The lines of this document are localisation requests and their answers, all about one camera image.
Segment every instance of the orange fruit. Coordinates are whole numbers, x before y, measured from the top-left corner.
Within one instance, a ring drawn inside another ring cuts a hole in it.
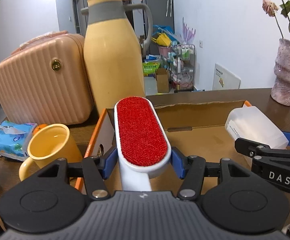
[[[43,123],[41,125],[38,125],[34,131],[32,132],[33,135],[35,135],[36,133],[38,133],[41,129],[45,128],[46,126],[48,126],[47,124]]]

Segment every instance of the pink suitcase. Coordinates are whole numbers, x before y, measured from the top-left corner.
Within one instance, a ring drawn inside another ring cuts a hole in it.
[[[78,124],[93,99],[79,34],[37,37],[0,63],[0,104],[15,123]]]

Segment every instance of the yellow bag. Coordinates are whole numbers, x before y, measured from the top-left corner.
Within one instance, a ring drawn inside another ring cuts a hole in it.
[[[157,39],[152,37],[152,41],[157,43],[159,46],[165,47],[169,47],[172,43],[171,39],[167,36],[166,33],[160,33]]]

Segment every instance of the yellow thermos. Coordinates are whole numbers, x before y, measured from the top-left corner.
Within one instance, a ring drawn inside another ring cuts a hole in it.
[[[125,97],[145,96],[141,46],[125,11],[143,9],[147,14],[149,31],[143,45],[144,53],[151,42],[153,20],[145,4],[123,5],[122,0],[87,2],[89,16],[84,58],[100,114],[104,108],[113,108]]]

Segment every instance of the red brush pad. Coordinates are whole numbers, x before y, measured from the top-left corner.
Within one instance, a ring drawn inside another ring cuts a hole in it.
[[[117,104],[120,145],[123,156],[137,166],[160,162],[167,143],[155,114],[144,98],[130,97]]]

